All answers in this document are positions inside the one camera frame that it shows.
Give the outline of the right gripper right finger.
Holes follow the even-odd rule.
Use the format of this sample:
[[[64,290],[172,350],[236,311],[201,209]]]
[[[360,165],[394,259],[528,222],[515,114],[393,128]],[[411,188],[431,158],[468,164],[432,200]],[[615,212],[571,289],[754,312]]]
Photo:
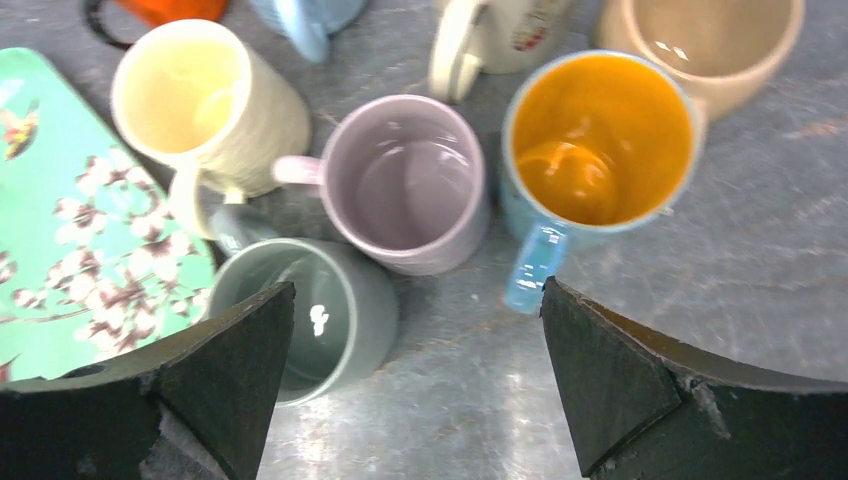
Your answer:
[[[737,362],[549,278],[540,309],[589,479],[843,479],[847,386]]]

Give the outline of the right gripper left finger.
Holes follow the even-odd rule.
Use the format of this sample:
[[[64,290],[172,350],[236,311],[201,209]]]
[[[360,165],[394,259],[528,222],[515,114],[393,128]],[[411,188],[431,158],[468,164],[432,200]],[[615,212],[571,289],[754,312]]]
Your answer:
[[[254,478],[295,295],[279,282],[128,354],[3,384],[2,477]]]

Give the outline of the blue tan small mug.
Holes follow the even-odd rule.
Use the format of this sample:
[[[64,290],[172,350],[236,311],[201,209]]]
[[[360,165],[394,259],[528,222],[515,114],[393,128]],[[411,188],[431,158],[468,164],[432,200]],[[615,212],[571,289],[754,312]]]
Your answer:
[[[504,304],[533,311],[570,252],[671,206],[695,171],[706,129],[703,107],[632,54],[583,50],[533,72],[501,128],[500,204],[519,243]]]

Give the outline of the grey mug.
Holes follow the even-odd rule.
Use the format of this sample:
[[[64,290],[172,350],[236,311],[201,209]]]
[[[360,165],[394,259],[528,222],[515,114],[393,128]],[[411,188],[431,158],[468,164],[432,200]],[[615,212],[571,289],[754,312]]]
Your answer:
[[[399,307],[385,271],[354,247],[286,238],[258,209],[223,204],[210,218],[227,260],[206,313],[223,313],[278,281],[291,282],[294,328],[277,400],[298,405],[369,376],[391,349]]]

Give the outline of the mauve mug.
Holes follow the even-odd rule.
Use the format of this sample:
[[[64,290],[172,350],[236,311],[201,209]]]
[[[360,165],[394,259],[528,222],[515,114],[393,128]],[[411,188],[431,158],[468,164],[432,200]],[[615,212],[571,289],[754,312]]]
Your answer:
[[[475,132],[457,111],[421,95],[358,107],[319,157],[280,157],[272,175],[282,185],[315,187],[350,243],[404,275],[438,275],[464,263],[491,216]]]

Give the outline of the tan ceramic mug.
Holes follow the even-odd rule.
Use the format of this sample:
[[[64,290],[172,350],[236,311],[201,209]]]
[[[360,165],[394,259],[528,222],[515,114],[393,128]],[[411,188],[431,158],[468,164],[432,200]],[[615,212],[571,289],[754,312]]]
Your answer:
[[[801,32],[797,0],[617,0],[598,19],[600,48],[667,72],[712,122],[747,102],[776,73]]]

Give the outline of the floral cream mug green inside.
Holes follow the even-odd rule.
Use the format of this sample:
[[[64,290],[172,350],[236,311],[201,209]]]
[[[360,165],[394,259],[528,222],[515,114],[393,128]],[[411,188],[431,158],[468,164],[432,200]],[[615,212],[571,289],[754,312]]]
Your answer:
[[[562,40],[573,6],[570,0],[439,1],[430,93],[442,102],[458,103],[481,73],[537,67]]]

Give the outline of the orange mug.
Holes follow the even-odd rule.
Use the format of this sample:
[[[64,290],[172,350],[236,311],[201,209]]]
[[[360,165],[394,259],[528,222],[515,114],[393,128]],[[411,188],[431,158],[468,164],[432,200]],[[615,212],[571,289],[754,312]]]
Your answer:
[[[106,28],[101,15],[107,4],[104,0],[82,2],[84,20],[90,31],[103,43],[127,50],[132,43],[114,37]],[[116,0],[115,4],[151,27],[184,19],[219,21],[225,14],[228,0]]]

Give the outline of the light blue ribbed mug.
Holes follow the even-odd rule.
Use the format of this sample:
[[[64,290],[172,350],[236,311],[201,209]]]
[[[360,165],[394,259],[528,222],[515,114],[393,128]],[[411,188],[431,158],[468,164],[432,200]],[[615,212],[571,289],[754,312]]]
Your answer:
[[[330,53],[330,37],[363,11],[365,0],[251,0],[259,19],[286,37],[306,60],[320,64]]]

